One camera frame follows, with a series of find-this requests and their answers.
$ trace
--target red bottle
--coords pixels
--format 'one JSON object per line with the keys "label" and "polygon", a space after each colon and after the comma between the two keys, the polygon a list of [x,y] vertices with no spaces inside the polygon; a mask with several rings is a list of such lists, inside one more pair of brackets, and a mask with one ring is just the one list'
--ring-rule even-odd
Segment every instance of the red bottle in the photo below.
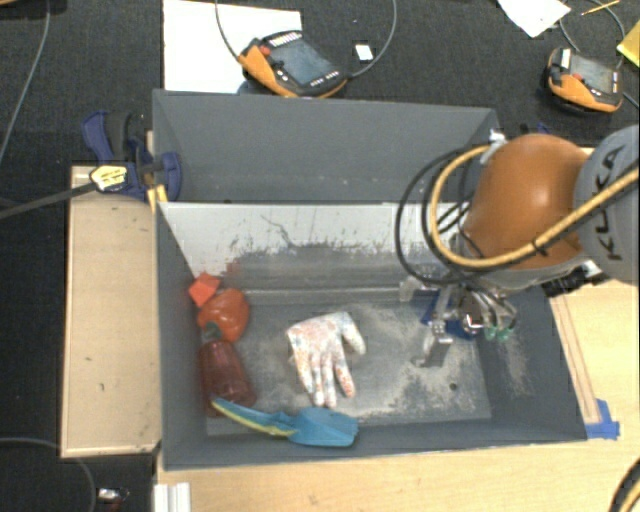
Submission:
{"label": "red bottle", "polygon": [[228,288],[211,297],[198,313],[198,325],[207,339],[238,341],[249,322],[249,303],[244,294]]}
{"label": "red bottle", "polygon": [[205,343],[198,351],[198,365],[207,416],[220,415],[211,406],[214,398],[224,398],[246,407],[251,407],[256,402],[256,395],[231,343]]}

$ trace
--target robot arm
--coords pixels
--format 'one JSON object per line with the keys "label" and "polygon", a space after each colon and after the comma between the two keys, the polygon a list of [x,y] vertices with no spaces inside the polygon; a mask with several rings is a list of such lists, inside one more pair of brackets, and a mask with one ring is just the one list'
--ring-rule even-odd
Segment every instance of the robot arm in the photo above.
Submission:
{"label": "robot arm", "polygon": [[442,365],[453,341],[447,322],[507,340],[517,312],[506,296],[591,261],[609,277],[638,285],[638,126],[607,137],[590,156],[550,135],[502,145],[488,158],[460,232],[446,247],[435,215],[439,190],[459,165],[483,153],[486,146],[453,160],[432,184],[425,238],[449,269],[450,284],[439,292],[446,301],[435,302],[425,357],[414,359],[419,366]]}

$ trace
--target wooden table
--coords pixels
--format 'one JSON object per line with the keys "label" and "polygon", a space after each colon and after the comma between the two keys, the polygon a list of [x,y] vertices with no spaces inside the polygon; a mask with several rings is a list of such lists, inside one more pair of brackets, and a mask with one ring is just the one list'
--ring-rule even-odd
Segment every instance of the wooden table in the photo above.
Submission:
{"label": "wooden table", "polygon": [[[74,169],[76,185],[86,172]],[[72,201],[70,223],[62,454],[151,451],[161,432],[150,211],[91,193]],[[553,308],[583,414],[597,414],[593,389],[621,423],[617,441],[170,473],[160,464],[157,479],[190,482],[196,512],[606,511],[640,455],[637,289],[585,287]]]}

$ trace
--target white paper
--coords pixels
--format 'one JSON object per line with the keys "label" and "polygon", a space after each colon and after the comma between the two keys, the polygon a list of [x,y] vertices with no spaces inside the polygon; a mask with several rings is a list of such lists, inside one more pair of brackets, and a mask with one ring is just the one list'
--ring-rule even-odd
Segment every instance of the white paper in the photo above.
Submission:
{"label": "white paper", "polygon": [[358,54],[358,59],[360,59],[360,62],[373,60],[373,53],[371,52],[371,48],[368,44],[357,44],[356,53]]}
{"label": "white paper", "polygon": [[536,37],[571,11],[558,0],[498,0],[511,21],[529,37]]}
{"label": "white paper", "polygon": [[[253,38],[302,28],[300,13],[220,5],[220,23],[236,54]],[[224,44],[213,3],[164,0],[164,88],[235,93],[242,68]]]}

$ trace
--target sticker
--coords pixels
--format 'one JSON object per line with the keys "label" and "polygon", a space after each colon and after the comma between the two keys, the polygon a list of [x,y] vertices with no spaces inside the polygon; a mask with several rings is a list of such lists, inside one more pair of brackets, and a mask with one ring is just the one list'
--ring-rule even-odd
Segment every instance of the sticker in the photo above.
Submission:
{"label": "sticker", "polygon": [[357,44],[356,53],[358,54],[358,59],[360,59],[360,62],[373,60],[373,52],[371,51],[371,47],[368,44]]}
{"label": "sticker", "polygon": [[91,171],[89,178],[100,192],[120,192],[129,184],[128,175],[123,165],[101,165]]}

